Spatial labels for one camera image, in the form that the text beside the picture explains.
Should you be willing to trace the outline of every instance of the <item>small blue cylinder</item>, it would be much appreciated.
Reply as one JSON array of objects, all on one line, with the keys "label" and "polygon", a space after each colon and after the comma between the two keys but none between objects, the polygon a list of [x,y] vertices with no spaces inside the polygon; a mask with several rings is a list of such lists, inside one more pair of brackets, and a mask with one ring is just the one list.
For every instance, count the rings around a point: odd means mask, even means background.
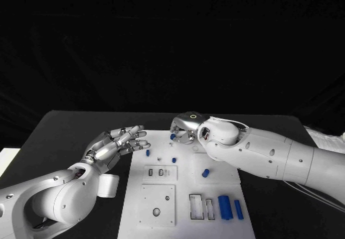
[{"label": "small blue cylinder", "polygon": [[235,216],[233,216],[233,210],[232,210],[229,196],[224,196],[224,195],[220,196],[219,197],[219,202],[220,202],[220,209],[222,209],[222,218],[224,220],[233,219]]},{"label": "small blue cylinder", "polygon": [[239,200],[236,200],[236,211],[237,211],[239,219],[243,220],[243,210],[242,210],[242,205]]},{"label": "small blue cylinder", "polygon": [[209,176],[209,174],[210,174],[210,170],[206,169],[206,171],[204,171],[204,173],[203,173],[204,178]]}]

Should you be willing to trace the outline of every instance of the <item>table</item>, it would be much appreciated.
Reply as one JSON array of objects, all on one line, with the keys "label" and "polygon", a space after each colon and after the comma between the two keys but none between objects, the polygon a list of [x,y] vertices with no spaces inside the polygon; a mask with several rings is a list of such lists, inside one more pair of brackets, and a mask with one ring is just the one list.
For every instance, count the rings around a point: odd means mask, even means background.
[{"label": "table", "polygon": [[[0,179],[0,189],[69,168],[80,161],[95,137],[108,130],[144,124],[168,130],[180,113],[118,113],[51,111],[12,161]],[[317,146],[297,117],[261,115],[211,116],[233,119],[250,127],[274,131]],[[109,172],[120,176],[118,197],[99,198],[89,217],[58,239],[116,238],[122,220],[132,155]],[[253,229],[258,239],[345,238],[345,214],[291,188],[285,182],[240,171]]]}]

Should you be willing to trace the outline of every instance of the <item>robotic hand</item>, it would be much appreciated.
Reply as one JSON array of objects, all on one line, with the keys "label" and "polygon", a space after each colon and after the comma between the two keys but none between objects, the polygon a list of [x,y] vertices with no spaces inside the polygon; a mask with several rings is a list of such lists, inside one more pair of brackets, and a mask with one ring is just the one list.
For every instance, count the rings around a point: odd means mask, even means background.
[{"label": "robotic hand", "polygon": [[304,186],[345,203],[345,154],[307,146],[237,121],[207,118],[197,112],[174,118],[171,132],[178,133],[181,129],[187,133],[174,141],[191,144],[197,138],[214,160],[226,161],[259,177],[295,182],[302,192],[345,212],[344,207]]},{"label": "robotic hand", "polygon": [[[146,149],[144,126],[105,132],[90,143],[82,162],[0,190],[0,239],[51,239],[90,214],[97,196],[116,197],[119,176],[105,174],[120,156]],[[44,223],[32,226],[24,207],[32,198]]]}]

